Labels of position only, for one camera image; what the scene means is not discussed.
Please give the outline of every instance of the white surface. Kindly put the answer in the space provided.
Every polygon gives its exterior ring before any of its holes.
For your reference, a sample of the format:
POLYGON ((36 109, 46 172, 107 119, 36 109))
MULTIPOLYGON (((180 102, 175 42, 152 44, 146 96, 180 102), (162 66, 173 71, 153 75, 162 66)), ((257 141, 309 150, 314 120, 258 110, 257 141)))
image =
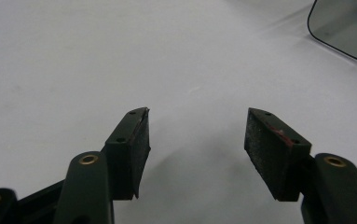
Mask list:
POLYGON ((243 149, 248 107, 357 165, 357 62, 309 36, 311 1, 0 1, 0 187, 19 198, 150 111, 140 200, 116 223, 303 223, 243 149))

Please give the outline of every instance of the glass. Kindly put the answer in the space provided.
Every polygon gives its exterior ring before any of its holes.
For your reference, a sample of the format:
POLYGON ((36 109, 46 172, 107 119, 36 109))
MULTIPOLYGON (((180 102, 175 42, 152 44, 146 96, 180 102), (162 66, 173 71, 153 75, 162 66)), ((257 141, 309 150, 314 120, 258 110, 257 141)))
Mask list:
POLYGON ((316 0, 308 27, 316 39, 357 59, 357 0, 316 0))

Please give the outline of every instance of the black plastic bracket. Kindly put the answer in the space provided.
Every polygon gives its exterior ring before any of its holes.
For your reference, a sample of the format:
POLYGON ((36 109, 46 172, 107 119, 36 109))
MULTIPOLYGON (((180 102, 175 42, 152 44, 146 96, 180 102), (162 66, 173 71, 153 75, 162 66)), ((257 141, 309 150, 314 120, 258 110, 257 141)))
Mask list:
POLYGON ((93 168, 96 169, 99 165, 105 166, 104 168, 99 167, 100 170, 97 171, 82 170, 85 166, 78 165, 78 158, 75 157, 66 180, 41 189, 19 201, 13 190, 0 189, 0 224, 51 224, 54 218, 57 218, 55 223, 71 223, 66 222, 65 215, 68 219, 79 218, 78 223, 86 223, 86 218, 100 220, 96 223, 108 223, 102 222, 105 220, 104 211, 94 210, 99 205, 91 207, 90 204, 86 204, 89 211, 84 212, 79 209, 85 206, 80 202, 96 203, 97 201, 103 204, 103 208, 110 206, 112 209, 112 203, 108 205, 106 202, 131 200, 134 195, 138 198, 141 178, 150 151, 148 114, 149 109, 146 107, 128 112, 107 139, 102 151, 90 152, 91 155, 99 158, 98 165, 95 163, 93 168), (89 194, 87 190, 97 192, 89 194), (76 206, 70 208, 68 204, 76 204, 76 206))
POLYGON ((273 197, 296 202, 298 166, 309 157, 311 143, 273 114, 249 108, 244 148, 273 197))

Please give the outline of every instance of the white table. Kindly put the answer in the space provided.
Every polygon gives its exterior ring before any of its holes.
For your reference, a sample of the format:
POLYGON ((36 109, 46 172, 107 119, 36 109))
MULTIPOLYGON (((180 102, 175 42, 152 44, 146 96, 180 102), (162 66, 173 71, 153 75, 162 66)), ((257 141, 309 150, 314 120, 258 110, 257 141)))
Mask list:
POLYGON ((19 198, 148 106, 140 199, 116 223, 303 223, 243 149, 248 107, 357 165, 357 61, 310 37, 305 0, 0 1, 0 188, 19 198))

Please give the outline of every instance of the black mechanical arm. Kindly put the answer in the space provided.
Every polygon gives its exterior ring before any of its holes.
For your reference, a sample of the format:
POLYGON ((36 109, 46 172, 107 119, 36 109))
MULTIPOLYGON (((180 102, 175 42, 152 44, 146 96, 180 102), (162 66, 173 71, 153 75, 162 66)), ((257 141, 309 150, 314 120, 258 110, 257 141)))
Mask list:
POLYGON ((19 201, 12 189, 0 189, 0 224, 114 223, 112 201, 139 196, 150 151, 148 113, 127 113, 101 152, 71 160, 65 180, 19 201))
POLYGON ((297 202, 306 224, 357 224, 357 168, 311 143, 273 114, 249 108, 244 148, 273 197, 297 202))

